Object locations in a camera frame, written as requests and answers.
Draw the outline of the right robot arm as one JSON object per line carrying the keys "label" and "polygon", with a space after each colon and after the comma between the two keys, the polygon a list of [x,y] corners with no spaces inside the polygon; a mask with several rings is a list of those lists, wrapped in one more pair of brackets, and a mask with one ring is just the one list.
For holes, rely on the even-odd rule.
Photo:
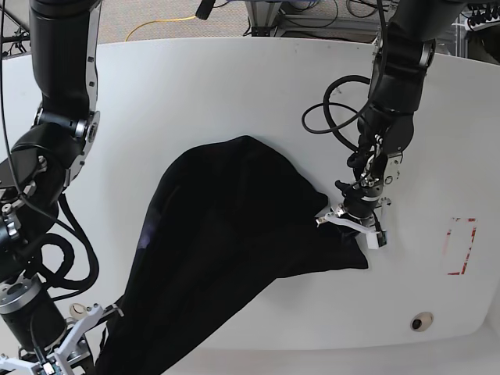
{"label": "right robot arm", "polygon": [[63,317],[50,288],[65,298],[98,279],[94,249],[64,194],[94,144],[100,114],[95,62],[99,1],[32,1],[30,52],[41,104],[34,123],[1,164],[1,317],[20,344],[3,356],[4,374],[93,374],[86,333],[119,315],[117,305],[73,305]]}

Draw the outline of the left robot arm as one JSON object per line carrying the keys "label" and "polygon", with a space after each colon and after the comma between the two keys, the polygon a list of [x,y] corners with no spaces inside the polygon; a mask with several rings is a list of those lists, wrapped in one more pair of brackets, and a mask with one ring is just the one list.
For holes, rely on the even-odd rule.
{"label": "left robot arm", "polygon": [[[336,182],[343,202],[317,218],[317,224],[332,223],[366,236],[383,236],[375,209],[384,187],[395,180],[388,169],[400,163],[413,138],[413,117],[420,106],[437,38],[465,7],[464,1],[400,1],[387,19],[384,3],[377,2],[380,36],[371,76],[347,75],[331,83],[318,103],[327,128],[305,128],[310,134],[333,134],[352,151],[347,164],[355,179]],[[351,118],[336,123],[330,111],[336,105],[331,96],[352,82],[368,85],[366,103]]]}

